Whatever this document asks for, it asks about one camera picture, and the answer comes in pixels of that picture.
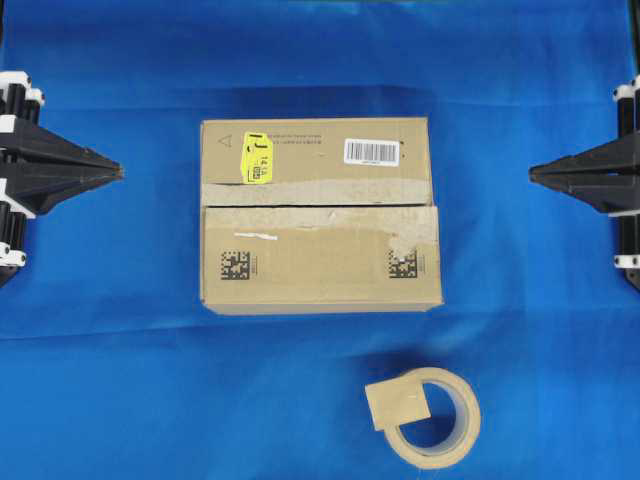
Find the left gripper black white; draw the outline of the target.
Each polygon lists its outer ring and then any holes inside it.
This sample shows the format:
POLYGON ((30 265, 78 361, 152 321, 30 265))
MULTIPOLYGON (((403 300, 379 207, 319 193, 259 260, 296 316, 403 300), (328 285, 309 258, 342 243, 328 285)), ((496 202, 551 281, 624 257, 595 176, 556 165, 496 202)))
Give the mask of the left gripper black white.
POLYGON ((1 72, 2 287, 26 265, 28 220, 124 177, 117 162, 38 126, 44 104, 26 72, 1 72), (24 158, 63 165, 25 164, 24 158))

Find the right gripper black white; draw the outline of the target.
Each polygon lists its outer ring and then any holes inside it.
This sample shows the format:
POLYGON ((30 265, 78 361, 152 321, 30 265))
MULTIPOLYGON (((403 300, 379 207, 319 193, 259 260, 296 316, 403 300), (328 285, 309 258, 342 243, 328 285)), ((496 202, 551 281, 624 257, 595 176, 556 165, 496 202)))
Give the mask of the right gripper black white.
POLYGON ((614 265, 639 288, 639 76, 614 89, 618 139, 529 169, 529 178, 617 220, 614 265))

